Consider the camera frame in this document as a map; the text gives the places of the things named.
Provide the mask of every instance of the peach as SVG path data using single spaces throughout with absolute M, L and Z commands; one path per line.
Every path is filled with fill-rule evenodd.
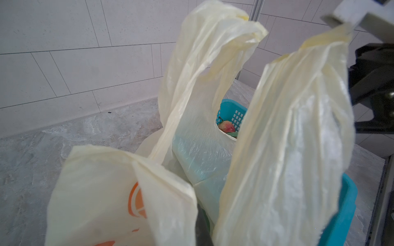
M 228 120 L 222 121 L 217 126 L 219 127 L 220 130 L 222 130 L 225 133 L 235 132 L 234 125 Z

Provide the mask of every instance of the wall tile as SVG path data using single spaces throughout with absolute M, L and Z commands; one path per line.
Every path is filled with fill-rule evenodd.
M 368 109 L 368 111 L 366 111 L 366 113 L 365 114 L 363 114 L 358 120 L 356 120 L 356 121 L 358 121 L 358 122 L 361 122 L 361 121 L 370 121 L 370 120 L 372 120 L 374 118 L 374 113 L 373 113 L 373 111 L 371 110 L 371 109 Z
M 259 18 L 258 18 L 258 22 L 260 22 L 260 24 L 262 24 L 265 28 L 266 28 L 266 24 L 267 24 L 267 20 L 268 20 L 269 15 L 263 15 L 260 14 Z
M 370 133 L 356 133 L 356 139 L 354 143 L 360 145 L 360 143 L 362 143 L 370 135 L 371 135 Z
M 0 78 L 0 108 L 56 97 L 31 53 L 0 55 Z
M 91 91 L 0 109 L 0 138 L 99 113 Z
M 150 44 L 51 54 L 72 94 L 154 77 Z
M 197 0 L 189 0 L 188 13 L 197 7 Z
M 32 53 L 56 96 L 69 95 L 70 91 L 49 51 Z
M 379 39 L 375 38 L 372 34 L 367 32 L 357 32 L 355 38 L 349 45 L 348 67 L 356 63 L 356 49 L 367 45 L 369 43 L 382 43 Z
M 249 15 L 249 17 L 252 13 L 252 8 L 253 8 L 253 5 L 249 5 L 249 4 L 242 5 L 242 9 Z
M 160 52 L 162 54 L 162 74 L 164 76 L 170 61 L 172 51 L 175 49 L 176 43 L 160 44 Z
M 263 38 L 263 40 L 261 40 L 261 42 L 258 44 L 259 48 L 264 49 L 264 47 L 266 46 L 267 40 L 268 40 L 269 35 L 271 33 L 271 30 L 272 30 L 272 26 L 273 26 L 273 24 L 275 22 L 275 19 L 276 19 L 275 16 L 269 15 L 268 18 L 267 18 L 266 23 L 263 25 L 267 29 L 268 35 L 265 36 L 265 38 Z
M 99 47 L 112 46 L 101 1 L 86 0 L 86 5 L 92 19 Z
M 322 0 L 311 0 L 302 20 L 311 22 Z
M 279 57 L 280 55 L 277 55 L 275 53 L 256 48 L 253 55 L 243 65 L 243 68 L 248 70 L 249 72 L 261 76 L 266 64 L 272 62 Z
M 357 121 L 361 116 L 363 116 L 369 110 L 368 107 L 362 104 L 356 104 L 353 106 L 354 120 Z
M 253 89 L 256 89 L 260 81 L 260 78 L 261 78 L 260 76 L 255 75 L 254 73 L 249 72 L 245 69 L 242 69 L 239 81 L 252 87 Z
M 231 2 L 237 3 L 237 4 L 250 4 L 250 5 L 253 5 L 255 0 L 231 0 Z
M 205 0 L 197 0 L 197 6 L 202 4 L 202 2 L 204 2 Z M 255 0 L 231 0 L 229 2 L 226 3 L 234 3 L 234 4 L 250 4 L 253 5 L 253 3 L 255 2 Z
M 0 54 L 97 47 L 85 0 L 0 1 Z
M 100 110 L 107 111 L 158 96 L 163 77 L 93 91 Z
M 153 60 L 153 74 L 154 77 L 162 76 L 162 58 L 160 53 L 160 44 L 151 44 L 152 46 L 152 60 Z
M 113 46 L 175 42 L 188 0 L 102 0 Z
M 312 18 L 312 22 L 325 24 L 321 17 L 332 13 L 341 2 L 342 0 L 322 0 L 318 10 Z
M 385 134 L 386 136 L 388 136 L 391 139 L 394 139 L 394 134 Z
M 243 4 L 237 4 L 237 3 L 233 3 L 233 2 L 223 2 L 223 3 L 233 5 L 234 7 L 237 7 L 238 9 L 242 9 L 242 7 L 243 7 Z
M 292 53 L 306 39 L 328 30 L 329 26 L 276 17 L 264 49 L 280 55 Z
M 301 20 L 310 0 L 265 0 L 262 14 Z
M 372 134 L 359 145 L 380 157 L 394 154 L 394 139 L 383 134 Z

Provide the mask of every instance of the white plastic bag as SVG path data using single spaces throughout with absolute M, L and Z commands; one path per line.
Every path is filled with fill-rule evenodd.
M 315 246 L 338 210 L 355 129 L 344 25 L 266 65 L 220 197 L 215 246 Z
M 160 90 L 163 130 L 136 154 L 74 147 L 48 205 L 45 245 L 195 245 L 194 190 L 161 164 L 176 164 L 171 142 L 198 75 L 216 59 L 223 79 L 234 79 L 266 35 L 248 19 L 217 1 L 186 17 Z

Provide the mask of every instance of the turquoise basket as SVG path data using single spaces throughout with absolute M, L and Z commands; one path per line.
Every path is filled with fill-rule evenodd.
M 217 113 L 216 123 L 229 120 L 237 131 L 240 130 L 247 109 L 230 99 L 223 99 Z M 318 246 L 341 246 L 345 243 L 356 205 L 357 187 L 354 182 L 343 174 L 342 189 L 339 195 L 338 213 L 334 215 L 324 229 Z

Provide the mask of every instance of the printed logo on bag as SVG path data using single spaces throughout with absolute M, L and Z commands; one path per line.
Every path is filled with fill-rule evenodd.
M 141 188 L 138 182 L 134 184 L 131 189 L 130 196 L 128 197 L 128 213 L 134 217 L 147 218 L 145 213 L 144 203 L 142 201 Z
M 115 241 L 108 241 L 100 244 L 96 244 L 95 246 L 112 246 L 115 244 Z

